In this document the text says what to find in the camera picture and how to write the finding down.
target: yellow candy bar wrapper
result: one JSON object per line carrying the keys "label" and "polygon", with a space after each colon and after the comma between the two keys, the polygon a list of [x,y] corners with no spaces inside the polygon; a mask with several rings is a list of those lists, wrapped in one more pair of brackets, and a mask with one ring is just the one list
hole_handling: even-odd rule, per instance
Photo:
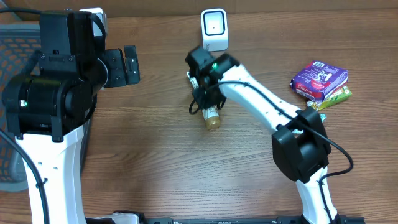
{"label": "yellow candy bar wrapper", "polygon": [[333,106],[337,103],[347,100],[352,95],[351,90],[348,86],[343,86],[337,89],[332,95],[326,98],[324,101],[317,103],[316,101],[310,100],[307,102],[307,106],[310,106],[316,110],[322,110]]}

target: wood grain surface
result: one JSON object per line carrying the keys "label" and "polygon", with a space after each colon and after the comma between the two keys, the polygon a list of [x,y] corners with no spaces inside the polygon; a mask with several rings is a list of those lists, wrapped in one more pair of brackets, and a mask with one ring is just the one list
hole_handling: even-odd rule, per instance
{"label": "wood grain surface", "polygon": [[[313,59],[349,70],[352,97],[322,110],[329,137],[353,157],[329,178],[340,214],[396,223],[398,10],[275,12],[228,17],[229,53],[284,100],[305,107],[290,79]],[[271,136],[232,101],[221,127],[191,116],[185,57],[201,43],[199,16],[109,20],[107,48],[137,46],[141,82],[100,91],[81,177],[86,216],[300,215],[293,182],[272,160]],[[347,160],[333,150],[330,171]],[[0,192],[0,223],[30,223],[28,192]]]}
{"label": "wood grain surface", "polygon": [[[390,9],[398,7],[398,0],[4,0],[9,7],[40,10],[85,9],[100,7],[108,17],[189,16],[205,9],[223,8],[231,13],[323,11],[347,9]],[[23,20],[37,20],[37,16],[18,13]]]}

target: purple snack box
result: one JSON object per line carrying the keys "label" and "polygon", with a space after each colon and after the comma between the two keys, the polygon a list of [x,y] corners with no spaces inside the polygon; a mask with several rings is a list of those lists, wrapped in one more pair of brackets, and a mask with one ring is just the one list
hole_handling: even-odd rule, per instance
{"label": "purple snack box", "polygon": [[293,77],[290,87],[298,94],[322,102],[347,81],[348,70],[314,60]]}

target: white plug-in device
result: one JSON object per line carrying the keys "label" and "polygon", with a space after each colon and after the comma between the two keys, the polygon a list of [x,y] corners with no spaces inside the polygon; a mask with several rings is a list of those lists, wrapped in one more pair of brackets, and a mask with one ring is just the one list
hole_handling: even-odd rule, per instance
{"label": "white plug-in device", "polygon": [[208,51],[228,48],[228,23],[224,9],[207,9],[201,13],[203,48]]}

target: small bottle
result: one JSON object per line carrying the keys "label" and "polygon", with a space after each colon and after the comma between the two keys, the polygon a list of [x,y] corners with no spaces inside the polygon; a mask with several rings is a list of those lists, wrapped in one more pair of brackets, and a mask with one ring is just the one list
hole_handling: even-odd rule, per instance
{"label": "small bottle", "polygon": [[[191,78],[189,76],[189,72],[187,72],[187,76],[192,84],[192,87],[199,88],[197,79]],[[216,106],[212,106],[208,109],[203,109],[201,112],[203,113],[203,118],[205,119],[205,124],[207,129],[216,129],[221,125],[220,117],[218,116]]]}

